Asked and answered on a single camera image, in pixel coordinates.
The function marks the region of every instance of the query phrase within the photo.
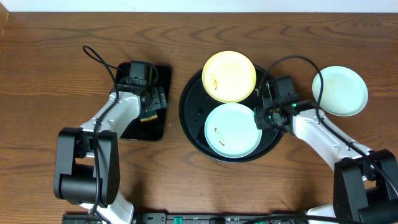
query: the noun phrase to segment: wooden table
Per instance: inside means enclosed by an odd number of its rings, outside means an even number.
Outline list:
[[[11,13],[0,41],[0,222],[60,223],[65,212],[84,211],[52,189],[58,132],[88,121],[112,87],[83,44],[112,65],[173,67],[163,140],[119,142],[120,191],[138,209],[244,214],[331,202],[331,169],[289,134],[244,164],[200,153],[180,126],[181,92],[222,50],[263,67],[292,54],[320,68],[347,66],[366,82],[368,104],[355,116],[329,118],[359,142],[398,154],[397,21],[397,14]],[[303,99],[312,98],[315,73],[298,60],[274,70],[291,75]]]

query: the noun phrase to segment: wire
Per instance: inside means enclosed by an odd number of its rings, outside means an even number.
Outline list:
[[[87,45],[84,45],[84,46],[83,46],[83,51],[84,51],[89,57],[91,57],[91,58],[92,58],[93,60],[95,60],[96,62],[101,63],[101,64],[104,65],[104,63],[103,63],[101,60],[99,60],[98,58],[95,58],[95,57],[92,56],[90,53],[88,53],[87,50],[85,49],[85,47],[88,48],[88,49],[90,49],[92,52],[93,52],[93,49],[92,49],[90,46],[87,46]],[[125,71],[124,71],[123,69],[121,69],[121,68],[112,66],[112,65],[110,65],[110,64],[106,64],[106,65],[107,65],[109,68],[114,68],[114,69],[116,69],[117,71],[120,71],[120,72],[125,73]]]
[[[319,108],[320,108],[320,103],[321,103],[321,99],[322,99],[322,93],[323,93],[323,77],[321,74],[321,71],[319,70],[318,66],[315,65],[315,63],[313,63],[310,59],[303,57],[303,56],[298,56],[298,55],[291,55],[291,56],[287,56],[287,57],[283,57],[279,60],[277,60],[276,62],[274,62],[269,68],[268,68],[268,73],[271,71],[272,68],[274,68],[278,63],[281,63],[285,60],[288,59],[292,59],[292,58],[298,58],[298,59],[302,59],[308,63],[310,63],[318,72],[320,80],[321,80],[321,88],[320,88],[320,92],[319,92],[319,96],[318,96],[318,102],[317,102],[317,107],[315,108],[315,113],[317,115],[317,118],[319,120],[319,122],[328,130],[330,131],[333,135],[335,135],[340,141],[342,141],[344,144],[346,144],[349,148],[351,148],[352,150],[354,150],[355,152],[357,152],[359,155],[362,156],[362,158],[368,162],[369,164],[371,164],[374,169],[384,178],[384,180],[390,185],[390,187],[392,188],[392,190],[394,191],[394,194],[396,195],[396,198],[398,198],[398,190],[397,187],[394,185],[394,183],[392,182],[392,180],[390,179],[390,177],[382,170],[380,169],[380,167],[376,164],[375,161],[373,161],[368,155],[366,155],[363,151],[361,151],[360,149],[358,149],[356,146],[354,146],[353,143],[355,142],[349,142],[347,141],[345,138],[343,138],[342,136],[340,136],[336,131],[334,131],[332,128],[330,128],[326,122],[324,122],[323,118],[321,118],[320,114],[319,114]]]
[[[100,212],[96,212],[95,215],[97,215],[102,221],[104,221],[106,224],[111,224],[111,221],[109,221],[107,218],[105,218]]]
[[[272,210],[270,213],[268,213],[267,216],[271,216],[272,214],[274,214],[275,212],[283,212],[282,210],[276,209],[276,210]]]
[[[256,224],[259,222],[267,222],[272,220],[313,220],[321,222],[333,222],[333,223],[347,223],[347,224],[361,224],[361,222],[356,222],[352,220],[342,219],[342,218],[332,218],[332,217],[321,217],[315,215],[274,215],[272,217],[262,217],[256,218],[243,224]]]
[[[86,219],[85,222],[83,222],[83,224],[86,224],[86,223],[88,223],[88,224],[98,224],[98,220],[95,219],[95,218],[89,218],[89,219]]]
[[[95,58],[90,53],[88,53],[86,49],[90,50],[93,54],[95,54],[97,58]],[[95,52],[94,49],[92,49],[90,46],[87,46],[87,45],[83,46],[83,51],[88,56],[90,56],[92,59],[96,60],[99,63],[102,63],[105,66],[105,68],[111,75],[111,78],[114,83],[114,89],[116,92],[116,98],[114,99],[112,104],[104,110],[104,112],[99,116],[99,118],[96,118],[94,129],[93,129],[93,151],[94,151],[94,163],[95,163],[95,172],[96,172],[96,190],[95,190],[95,201],[94,201],[93,208],[88,213],[89,215],[92,216],[97,211],[97,207],[100,202],[100,192],[101,192],[100,160],[98,159],[98,148],[101,149],[101,146],[98,142],[97,131],[98,131],[98,128],[100,127],[100,125],[102,125],[102,121],[104,120],[104,117],[106,116],[106,114],[118,103],[119,89],[118,89],[118,84],[116,83],[116,79],[114,78],[114,75],[110,69],[110,66],[102,59],[102,57],[97,52]]]

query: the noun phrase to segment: yellow plate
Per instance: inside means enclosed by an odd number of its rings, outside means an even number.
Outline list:
[[[253,91],[256,70],[243,54],[224,51],[206,62],[201,79],[211,97],[223,103],[236,103]]]

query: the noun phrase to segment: black tray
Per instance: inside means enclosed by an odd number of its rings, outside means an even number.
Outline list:
[[[256,88],[259,86],[259,82],[262,78],[262,73],[256,69],[257,82]],[[187,136],[188,140],[201,152],[210,156],[213,159],[224,162],[247,162],[254,159],[260,158],[269,152],[275,145],[280,141],[284,135],[280,131],[274,131],[273,129],[262,130],[262,136],[258,147],[249,155],[240,157],[237,159],[227,158],[219,155],[217,152],[212,150],[208,145],[205,137],[205,122],[207,116],[217,106],[223,104],[216,101],[208,95],[203,82],[201,80],[202,70],[197,72],[191,80],[187,83],[184,90],[182,91],[179,113],[180,122],[182,129]],[[242,105],[254,109],[257,106],[262,105],[262,100],[257,97],[256,91],[253,91],[245,100],[239,102]]]
[[[118,68],[125,71],[130,71],[131,62],[121,63]],[[172,76],[172,69],[168,66],[156,65],[159,72],[159,77],[156,83],[156,87],[163,87],[166,101],[169,98],[170,82]],[[116,74],[116,81],[120,81],[121,78],[126,75],[120,71]],[[166,120],[166,108],[156,111],[157,119],[151,121],[141,122],[139,118],[136,118],[130,122],[126,130],[120,138],[133,139],[133,140],[147,140],[147,141],[160,141],[164,132],[164,123]]]

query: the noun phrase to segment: round black tray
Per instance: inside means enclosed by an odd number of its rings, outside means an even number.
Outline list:
[[[256,88],[258,88],[259,82],[262,78],[262,73],[258,69],[256,69],[256,72]],[[201,73],[202,70],[197,72],[189,80],[184,90],[182,91],[180,99],[180,122],[182,129],[189,141],[199,151],[203,152],[207,156],[224,162],[251,161],[260,158],[261,156],[269,152],[273,147],[275,147],[275,145],[282,138],[283,133],[280,131],[274,131],[273,129],[267,129],[262,130],[262,136],[258,147],[247,156],[232,159],[221,156],[217,152],[212,150],[212,148],[208,145],[205,137],[205,122],[210,112],[223,103],[216,101],[206,92],[205,88],[203,87],[203,82],[201,80]],[[253,91],[245,100],[239,103],[253,110],[255,107],[262,105],[262,100],[257,97],[256,91]]]

